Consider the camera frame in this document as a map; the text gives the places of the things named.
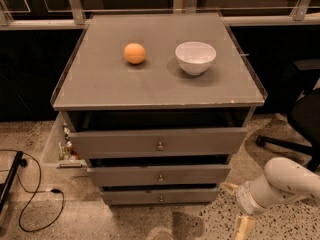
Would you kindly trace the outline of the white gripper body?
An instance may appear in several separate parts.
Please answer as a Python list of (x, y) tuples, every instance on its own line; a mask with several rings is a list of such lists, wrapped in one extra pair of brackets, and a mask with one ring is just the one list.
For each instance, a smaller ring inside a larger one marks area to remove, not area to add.
[(250, 216), (263, 214), (266, 209), (260, 206), (250, 192), (250, 181), (241, 184), (236, 190), (236, 200), (240, 210)]

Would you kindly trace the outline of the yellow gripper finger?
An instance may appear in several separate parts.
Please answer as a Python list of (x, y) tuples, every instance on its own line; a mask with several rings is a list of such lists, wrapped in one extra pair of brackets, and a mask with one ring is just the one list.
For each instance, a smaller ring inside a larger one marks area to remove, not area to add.
[(237, 217), (234, 240), (247, 240), (249, 233), (254, 229), (256, 218), (242, 215)]
[(235, 194), (238, 189), (238, 185), (228, 182), (223, 182), (222, 186), (231, 194)]

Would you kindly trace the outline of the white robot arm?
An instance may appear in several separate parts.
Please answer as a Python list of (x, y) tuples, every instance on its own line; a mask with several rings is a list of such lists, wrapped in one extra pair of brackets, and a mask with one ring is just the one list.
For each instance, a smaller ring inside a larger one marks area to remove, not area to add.
[(320, 176), (284, 157), (270, 159), (263, 173), (252, 181), (241, 185), (223, 182), (221, 187), (236, 198), (242, 211), (236, 216), (232, 240), (247, 240), (256, 217), (272, 205), (305, 198), (320, 200)]

